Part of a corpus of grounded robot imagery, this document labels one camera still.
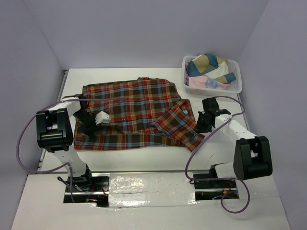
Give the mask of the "red brown plaid shirt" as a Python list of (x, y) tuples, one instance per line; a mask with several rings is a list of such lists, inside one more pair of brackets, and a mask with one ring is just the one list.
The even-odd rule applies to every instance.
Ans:
[(91, 99), (87, 111), (107, 112), (111, 121), (101, 124), (93, 137), (76, 122), (76, 150), (127, 150), (149, 146), (185, 147), (193, 151), (203, 140), (197, 133), (190, 101), (166, 79), (138, 78), (83, 87)]

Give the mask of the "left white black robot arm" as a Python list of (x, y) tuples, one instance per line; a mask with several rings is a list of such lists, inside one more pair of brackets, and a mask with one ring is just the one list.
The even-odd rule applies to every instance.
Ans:
[(67, 185), (79, 191), (89, 191), (94, 185), (92, 173), (73, 147), (73, 131), (70, 117), (81, 123), (81, 131), (92, 137), (97, 128), (95, 115), (87, 111), (89, 102), (83, 94), (64, 97), (64, 102), (49, 109), (38, 111), (36, 134), (39, 147), (52, 153), (61, 163), (69, 163), (65, 168), (69, 177)]

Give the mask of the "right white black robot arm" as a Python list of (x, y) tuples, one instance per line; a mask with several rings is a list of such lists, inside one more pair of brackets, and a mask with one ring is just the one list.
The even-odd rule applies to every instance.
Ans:
[(267, 137), (257, 136), (239, 124), (234, 117), (245, 112), (245, 108), (238, 100), (231, 99), (242, 108), (242, 112), (232, 114), (226, 109), (220, 109), (216, 97), (202, 100), (203, 111), (199, 111), (197, 131), (209, 133), (202, 144), (215, 133), (221, 131), (234, 145), (234, 159), (232, 162), (234, 176), (225, 175), (221, 171), (214, 171), (209, 175), (209, 183), (213, 187), (220, 187), (227, 180), (250, 180), (270, 176), (273, 173), (270, 143)]

